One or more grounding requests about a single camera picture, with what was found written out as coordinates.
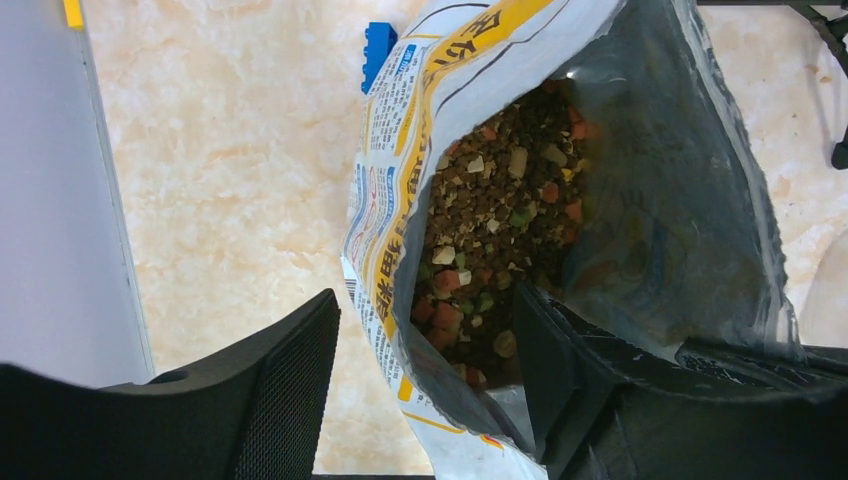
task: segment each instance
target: marble floor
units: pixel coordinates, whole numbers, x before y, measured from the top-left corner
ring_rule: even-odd
[[[84,3],[157,369],[333,287],[343,320],[316,471],[430,472],[338,261],[362,32],[375,20],[403,30],[424,0]],[[848,122],[848,81],[788,8],[702,11],[766,171],[804,340],[848,345],[848,327],[821,320],[848,267],[848,248],[831,248],[848,230],[848,172],[827,163]]]

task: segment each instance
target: pet food bag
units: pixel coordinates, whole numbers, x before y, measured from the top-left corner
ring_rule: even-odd
[[[434,0],[368,92],[348,216],[351,298],[438,478],[547,478],[519,281],[669,360],[686,338],[803,359],[694,1]]]

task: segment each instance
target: yellow block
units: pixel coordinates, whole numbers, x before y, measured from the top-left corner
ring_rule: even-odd
[[[81,31],[85,28],[85,23],[82,20],[82,8],[79,0],[63,0],[65,2],[65,17],[68,19],[68,26],[74,30]]]

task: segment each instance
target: black metal stand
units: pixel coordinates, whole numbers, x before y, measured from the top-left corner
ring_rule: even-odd
[[[848,34],[848,15],[839,17],[834,20],[828,20],[824,15],[813,9],[814,6],[840,6],[843,10],[848,10],[848,0],[784,0],[784,1],[768,1],[768,0],[698,0],[698,5],[729,5],[729,6],[765,6],[765,5],[786,5],[798,12],[802,17],[816,29],[827,45],[828,50],[839,62],[842,71],[848,76],[848,51],[846,51],[843,41]],[[833,147],[833,154],[830,157],[830,163],[837,170],[848,169],[848,127],[846,127],[845,135],[841,142],[837,142]]]

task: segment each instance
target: plastic bag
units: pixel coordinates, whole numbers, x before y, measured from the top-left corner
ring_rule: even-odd
[[[693,2],[432,2],[369,92],[342,263],[439,478],[545,478],[408,318],[438,158],[563,76],[597,165],[565,302],[666,357],[690,335],[800,351],[765,180]]]

